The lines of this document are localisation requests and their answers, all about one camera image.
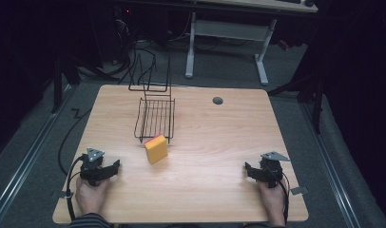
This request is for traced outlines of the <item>white-legged desk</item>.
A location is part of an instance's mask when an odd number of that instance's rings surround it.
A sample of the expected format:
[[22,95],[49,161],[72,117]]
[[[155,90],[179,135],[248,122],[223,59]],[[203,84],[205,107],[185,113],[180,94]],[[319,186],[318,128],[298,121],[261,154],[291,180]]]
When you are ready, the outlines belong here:
[[[265,10],[271,13],[299,13],[313,14],[318,12],[318,8],[311,0],[191,0],[194,7],[221,6],[221,7],[241,7],[249,10]],[[191,13],[189,50],[186,58],[185,77],[192,78],[194,73],[195,58],[195,38],[197,36],[228,38],[235,40],[261,42],[262,47],[259,53],[254,55],[260,82],[268,85],[268,78],[263,64],[263,58],[268,49],[269,43],[274,33],[278,19],[273,16],[268,19],[265,26],[249,25],[248,23],[238,22],[233,19],[226,22],[221,19],[197,19],[196,12]]]

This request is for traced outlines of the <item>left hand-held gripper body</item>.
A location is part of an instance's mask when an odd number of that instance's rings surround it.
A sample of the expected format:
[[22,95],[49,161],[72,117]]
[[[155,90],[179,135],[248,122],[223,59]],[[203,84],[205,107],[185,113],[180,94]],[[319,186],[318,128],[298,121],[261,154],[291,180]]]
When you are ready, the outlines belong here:
[[88,147],[83,155],[80,177],[92,186],[99,186],[101,181],[114,176],[111,174],[111,165],[102,166],[104,154],[104,151]]

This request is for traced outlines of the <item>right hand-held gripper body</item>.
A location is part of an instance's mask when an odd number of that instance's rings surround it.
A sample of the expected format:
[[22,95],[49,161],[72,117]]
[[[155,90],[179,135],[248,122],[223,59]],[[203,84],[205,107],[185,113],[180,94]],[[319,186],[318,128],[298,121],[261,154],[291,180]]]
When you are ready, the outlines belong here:
[[269,188],[277,186],[282,180],[281,162],[289,162],[290,159],[282,154],[272,151],[261,155],[261,168],[250,168],[250,177],[256,181],[265,182]]

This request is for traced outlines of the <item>person's right hand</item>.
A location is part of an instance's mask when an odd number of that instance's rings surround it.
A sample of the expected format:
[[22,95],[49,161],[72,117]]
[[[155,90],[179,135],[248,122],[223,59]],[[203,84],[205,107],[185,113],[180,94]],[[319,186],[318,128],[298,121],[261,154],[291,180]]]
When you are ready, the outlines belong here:
[[283,214],[285,194],[283,188],[280,185],[269,188],[267,183],[260,181],[258,181],[258,187],[261,192],[262,204],[269,221],[271,219],[282,219],[285,222]]

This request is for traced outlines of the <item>black tripod stand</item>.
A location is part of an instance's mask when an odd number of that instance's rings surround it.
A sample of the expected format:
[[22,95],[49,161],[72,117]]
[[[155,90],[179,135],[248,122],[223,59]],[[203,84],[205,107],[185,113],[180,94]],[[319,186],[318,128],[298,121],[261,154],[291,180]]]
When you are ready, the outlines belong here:
[[297,91],[297,101],[299,103],[313,103],[313,110],[311,111],[311,125],[319,134],[319,119],[322,111],[322,97],[323,97],[324,77],[309,75],[293,82],[279,86],[267,92],[269,96],[276,96],[284,91]]

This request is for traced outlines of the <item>yellow sponge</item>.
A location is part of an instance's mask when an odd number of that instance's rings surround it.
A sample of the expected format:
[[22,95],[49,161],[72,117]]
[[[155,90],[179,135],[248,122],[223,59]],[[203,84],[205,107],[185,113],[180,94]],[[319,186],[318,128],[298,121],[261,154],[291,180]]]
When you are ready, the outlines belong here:
[[154,164],[167,156],[167,139],[164,135],[145,142],[145,152],[148,161]]

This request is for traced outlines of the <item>black wire rack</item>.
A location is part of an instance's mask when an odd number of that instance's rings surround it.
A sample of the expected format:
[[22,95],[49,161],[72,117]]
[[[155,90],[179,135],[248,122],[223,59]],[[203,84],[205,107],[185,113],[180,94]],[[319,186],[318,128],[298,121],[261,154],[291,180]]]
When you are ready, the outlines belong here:
[[128,90],[140,95],[134,137],[141,143],[163,135],[170,142],[174,137],[175,98],[172,96],[170,59],[167,59],[165,76],[157,77],[156,58],[143,68],[138,54],[130,74]]

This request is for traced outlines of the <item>person's left hand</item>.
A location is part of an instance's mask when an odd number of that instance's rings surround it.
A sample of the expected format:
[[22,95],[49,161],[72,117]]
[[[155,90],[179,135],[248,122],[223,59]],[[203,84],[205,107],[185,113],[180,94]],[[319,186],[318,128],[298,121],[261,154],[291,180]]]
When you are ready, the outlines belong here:
[[92,186],[87,180],[77,179],[76,201],[83,215],[100,213],[109,184],[110,180],[102,180],[98,186]]

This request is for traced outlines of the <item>metal floor rail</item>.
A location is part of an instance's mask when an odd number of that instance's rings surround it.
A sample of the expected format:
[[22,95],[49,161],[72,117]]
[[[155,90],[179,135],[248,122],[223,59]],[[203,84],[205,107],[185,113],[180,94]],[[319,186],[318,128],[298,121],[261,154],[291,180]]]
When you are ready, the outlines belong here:
[[361,228],[359,220],[357,218],[356,212],[353,208],[352,203],[350,202],[347,191],[345,190],[338,172],[334,167],[332,160],[329,156],[328,150],[325,146],[323,138],[317,132],[313,126],[311,110],[307,104],[299,104],[299,108],[309,126],[313,138],[317,144],[318,154],[321,158],[322,167],[326,174],[327,180],[331,186],[332,192],[335,196],[336,202],[338,204],[339,210],[347,224],[348,228]]
[[49,87],[42,101],[25,117],[3,148],[0,154],[0,223],[40,155],[63,106],[75,89],[76,85],[66,85],[62,90],[63,101],[55,108],[53,87]]

